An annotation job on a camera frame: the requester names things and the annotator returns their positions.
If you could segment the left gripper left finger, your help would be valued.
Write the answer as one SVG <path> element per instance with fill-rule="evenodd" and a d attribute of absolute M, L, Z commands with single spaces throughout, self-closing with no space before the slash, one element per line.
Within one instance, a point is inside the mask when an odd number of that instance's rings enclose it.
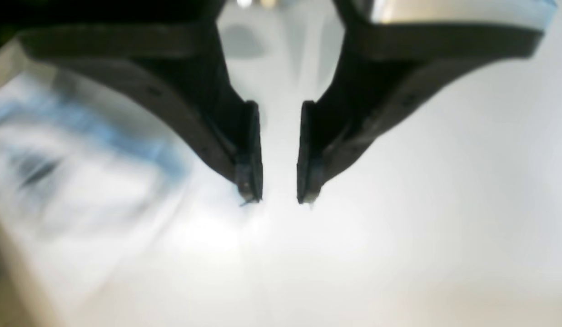
<path fill-rule="evenodd" d="M 154 114 L 248 203 L 262 199 L 258 104 L 229 80 L 224 0 L 0 0 L 0 49 L 86 77 Z"/>

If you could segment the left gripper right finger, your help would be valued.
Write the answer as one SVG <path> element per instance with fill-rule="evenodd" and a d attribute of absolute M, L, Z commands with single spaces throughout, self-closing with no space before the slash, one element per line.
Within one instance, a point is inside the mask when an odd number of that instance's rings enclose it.
<path fill-rule="evenodd" d="M 337 68 L 301 112 L 298 203 L 460 77 L 533 56 L 543 0 L 335 0 L 345 32 Z"/>

